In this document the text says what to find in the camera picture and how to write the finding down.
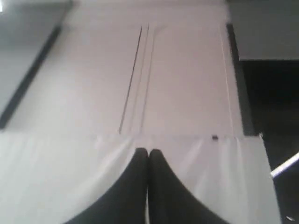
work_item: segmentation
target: black line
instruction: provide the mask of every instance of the black line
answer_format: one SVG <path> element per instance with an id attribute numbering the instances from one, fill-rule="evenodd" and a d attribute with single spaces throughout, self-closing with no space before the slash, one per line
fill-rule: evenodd
<path id="1" fill-rule="evenodd" d="M 133 74 L 134 74 L 136 60 L 137 60 L 137 56 L 138 56 L 138 50 L 139 50 L 141 32 L 142 32 L 142 27 L 140 28 L 139 39 L 138 39 L 138 43 L 137 43 L 137 49 L 136 49 L 136 53 L 135 53 L 135 59 L 134 59 L 134 64 L 133 64 L 133 69 L 132 69 L 130 84 L 129 84 L 129 88 L 128 88 L 128 92 L 127 92 L 126 103 L 125 103 L 125 107 L 124 107 L 124 110 L 123 110 L 123 113 L 122 113 L 122 117 L 121 117 L 121 125 L 120 125 L 120 129 L 119 129 L 119 134 L 121 134 L 121 130 L 122 130 L 122 126 L 123 126 L 123 122 L 124 122 L 125 114 L 126 114 L 126 110 L 127 110 L 128 99 L 129 99 L 129 94 L 130 94 L 132 80 L 133 80 Z"/>
<path id="2" fill-rule="evenodd" d="M 234 27 L 232 24 L 226 24 L 228 31 L 228 38 L 230 43 L 230 49 L 233 58 L 233 64 L 235 69 L 235 78 L 237 82 L 239 104 L 241 110 L 243 133 L 247 136 L 256 135 L 251 115 L 251 108 L 249 103 L 249 98 L 247 94 L 247 87 L 245 83 L 245 76 L 241 62 L 239 60 L 239 53 L 237 48 L 237 43 L 235 39 Z"/>
<path id="3" fill-rule="evenodd" d="M 19 106 L 30 84 L 32 83 L 41 65 L 43 64 L 52 46 L 54 45 L 55 40 L 57 39 L 60 31 L 61 31 L 60 26 L 54 28 L 51 35 L 48 37 L 44 47 L 41 49 L 37 58 L 33 62 L 32 66 L 30 67 L 29 71 L 26 73 L 25 77 L 21 81 L 19 87 L 17 88 L 16 92 L 12 96 L 11 100 L 9 101 L 8 105 L 6 106 L 4 112 L 0 117 L 0 129 L 4 129 L 8 124 L 8 122 L 10 121 L 10 119 L 12 118 L 16 108 Z"/>

